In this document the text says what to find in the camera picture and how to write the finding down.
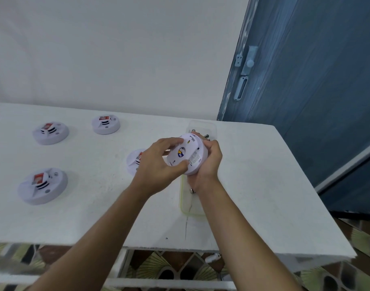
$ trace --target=tiled floor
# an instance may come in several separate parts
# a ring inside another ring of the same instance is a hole
[[[370,291],[370,221],[336,219],[336,223],[355,248],[357,258],[350,263],[340,262],[318,267],[296,273],[295,276],[303,285],[304,290]],[[0,252],[3,248],[4,244],[0,244]],[[46,270],[69,248],[67,246],[19,245],[15,249],[13,259]],[[135,250],[127,277],[221,280],[228,274],[223,258],[207,264],[205,258],[208,255],[211,253]],[[26,288],[27,286],[21,285],[0,285],[0,291],[23,291]],[[123,290],[141,291],[139,288],[124,288]]]

